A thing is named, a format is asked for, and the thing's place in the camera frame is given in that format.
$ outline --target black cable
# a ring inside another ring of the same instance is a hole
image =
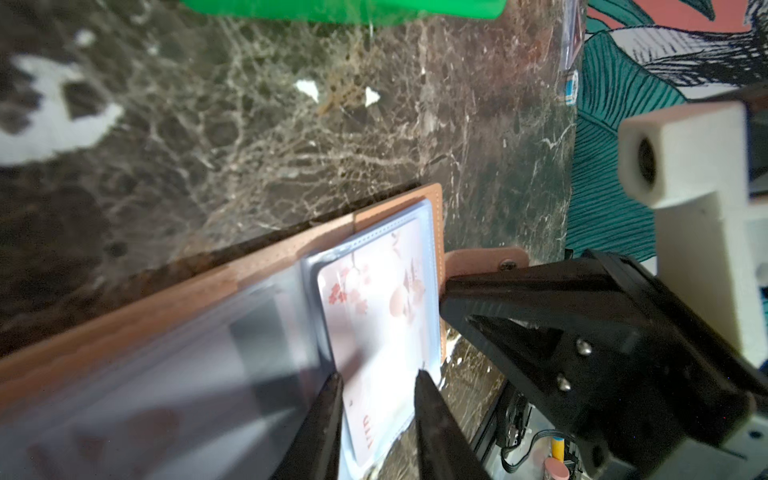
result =
[[[566,439],[569,442],[576,442],[576,440],[563,432],[560,432],[558,430],[541,430],[540,432],[537,432],[536,435],[533,435],[533,438],[531,439],[531,445],[528,447],[528,452],[523,455],[520,460],[515,464],[509,464],[507,463],[506,456],[509,452],[511,452],[513,449],[502,449],[501,451],[501,457],[502,457],[502,468],[507,473],[515,473],[518,468],[520,468],[520,465],[523,464],[526,460],[528,460],[528,456],[531,454],[531,451],[533,450],[533,445],[538,442],[539,440],[543,439],[544,437],[560,437],[561,439]]]

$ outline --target marble surface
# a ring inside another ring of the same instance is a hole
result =
[[[559,5],[370,28],[0,0],[0,354],[432,181],[447,250],[558,260]],[[471,435],[502,378],[463,340],[458,356],[443,393]],[[381,475],[414,478],[413,441]]]

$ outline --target teal leaf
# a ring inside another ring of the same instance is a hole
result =
[[[632,0],[589,0],[589,6],[627,27],[653,25],[655,23],[649,14],[645,13],[645,10],[637,6]]]
[[[595,248],[646,260],[655,255],[654,215],[619,183],[618,127],[625,118],[685,98],[629,58],[605,31],[584,44],[579,83],[567,246],[576,254]]]
[[[596,18],[587,17],[587,33],[598,33],[603,30],[611,30],[611,27]]]
[[[694,8],[712,22],[715,19],[715,9],[712,8],[712,0],[680,0],[685,5]]]

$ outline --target screw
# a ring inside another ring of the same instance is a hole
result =
[[[509,258],[507,260],[502,260],[502,262],[498,265],[498,270],[500,272],[508,272],[509,270],[514,270],[518,267],[518,264],[514,260],[510,260]]]
[[[592,354],[592,345],[585,339],[576,340],[576,351],[581,356],[590,356]]]
[[[558,374],[558,389],[560,389],[561,392],[571,391],[571,383],[568,381],[568,379],[565,378],[565,376],[562,373]]]

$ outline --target card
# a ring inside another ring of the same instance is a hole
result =
[[[429,361],[422,228],[411,220],[324,266],[317,279],[358,465],[382,431],[412,409],[413,382]]]

